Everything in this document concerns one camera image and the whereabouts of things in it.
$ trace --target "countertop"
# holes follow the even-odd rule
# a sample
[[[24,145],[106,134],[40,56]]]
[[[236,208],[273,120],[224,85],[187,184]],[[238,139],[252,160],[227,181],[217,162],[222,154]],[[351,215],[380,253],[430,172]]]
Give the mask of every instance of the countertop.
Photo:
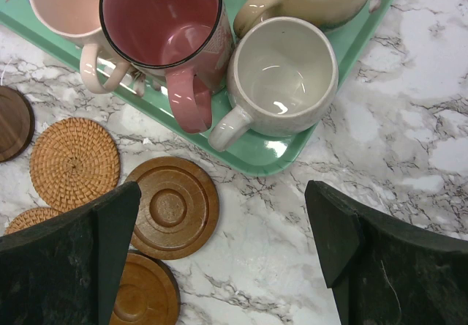
[[[395,0],[306,148],[286,171],[246,177],[0,26],[4,86],[26,94],[35,141],[70,116],[102,124],[123,181],[145,160],[193,160],[216,183],[221,214],[198,252],[167,262],[178,324],[337,325],[304,201],[308,180],[413,225],[468,240],[468,0]],[[0,164],[0,233],[45,203],[29,177],[32,146]]]

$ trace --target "wooden coaster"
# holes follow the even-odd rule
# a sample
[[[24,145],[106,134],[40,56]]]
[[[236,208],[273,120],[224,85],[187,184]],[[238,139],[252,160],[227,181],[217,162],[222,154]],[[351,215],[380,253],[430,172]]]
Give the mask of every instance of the wooden coaster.
[[[30,174],[39,196],[68,212],[116,187],[120,160],[106,130],[88,119],[69,118],[46,129],[34,145]]]
[[[26,210],[12,220],[12,222],[5,230],[5,235],[12,234],[25,228],[30,228],[31,226],[42,223],[43,221],[49,220],[50,218],[57,217],[59,215],[60,212],[52,208],[33,208]]]
[[[0,86],[0,163],[13,159],[31,143],[34,113],[18,91]]]
[[[128,181],[136,181],[142,193],[132,236],[135,248],[170,260],[187,257],[208,241],[218,222],[219,200],[201,167],[160,157],[136,167]]]
[[[179,302],[176,279],[169,268],[129,253],[109,325],[174,325]]]

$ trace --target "black mug rim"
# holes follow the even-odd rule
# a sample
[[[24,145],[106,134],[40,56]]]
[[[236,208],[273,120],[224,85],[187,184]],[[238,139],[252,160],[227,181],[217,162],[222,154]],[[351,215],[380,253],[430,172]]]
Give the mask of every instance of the black mug rim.
[[[216,21],[214,22],[214,26],[210,32],[210,34],[208,35],[208,37],[206,38],[205,42],[202,43],[202,45],[195,51],[193,52],[192,54],[190,54],[189,56],[185,57],[184,59],[180,60],[180,61],[176,61],[174,63],[171,63],[171,64],[166,64],[166,65],[152,65],[152,64],[146,64],[146,63],[142,63],[140,61],[137,61],[135,59],[133,59],[132,57],[126,55],[123,51],[120,50],[119,47],[117,47],[117,45],[112,41],[112,39],[110,38],[110,35],[109,35],[109,32],[107,31],[107,27],[105,25],[105,22],[104,22],[104,12],[103,12],[103,8],[102,8],[102,5],[103,5],[103,1],[104,0],[99,0],[99,21],[101,23],[101,27],[102,27],[102,32],[104,33],[105,35],[105,38],[106,40],[109,42],[109,44],[112,46],[112,48],[124,59],[126,59],[127,61],[130,61],[132,64],[138,66],[138,67],[145,67],[145,68],[148,68],[148,69],[167,69],[169,67],[177,67],[178,65],[181,65],[187,61],[189,61],[190,59],[194,58],[196,55],[198,55],[203,49],[204,47],[208,44],[208,42],[211,40],[211,38],[213,37],[214,35],[214,32],[216,31],[216,29],[218,28],[218,25],[219,25],[219,20],[221,19],[221,13],[222,13],[222,7],[223,7],[223,0],[218,0],[218,13],[216,14]]]

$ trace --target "white mug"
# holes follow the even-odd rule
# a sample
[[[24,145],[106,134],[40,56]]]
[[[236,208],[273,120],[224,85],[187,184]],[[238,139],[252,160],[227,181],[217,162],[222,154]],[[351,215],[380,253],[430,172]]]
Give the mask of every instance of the white mug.
[[[114,91],[130,63],[110,46],[99,22],[99,0],[30,0],[34,14],[52,32],[83,46],[80,74],[86,88],[97,94]],[[116,60],[116,68],[102,85],[97,76],[97,57]]]
[[[233,107],[209,136],[222,152],[247,130],[283,137],[325,115],[338,87],[338,63],[327,37],[297,18],[272,18],[241,40],[230,60]]]

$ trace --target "cream mug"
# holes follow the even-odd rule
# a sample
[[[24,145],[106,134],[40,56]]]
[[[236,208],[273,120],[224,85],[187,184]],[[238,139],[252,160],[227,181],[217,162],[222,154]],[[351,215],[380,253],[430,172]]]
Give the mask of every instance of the cream mug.
[[[338,63],[327,37],[297,18],[272,18],[241,40],[230,60],[233,107],[208,138],[222,152],[247,130],[288,136],[318,122],[335,97]]]
[[[255,24],[273,16],[292,16],[324,30],[354,18],[367,0],[248,0],[234,20],[234,32],[242,38]]]
[[[83,46],[80,74],[86,88],[97,94],[114,91],[130,63],[110,46],[99,22],[99,0],[30,0],[34,14],[52,32]],[[96,60],[103,57],[116,61],[116,68],[102,85],[97,76]]]

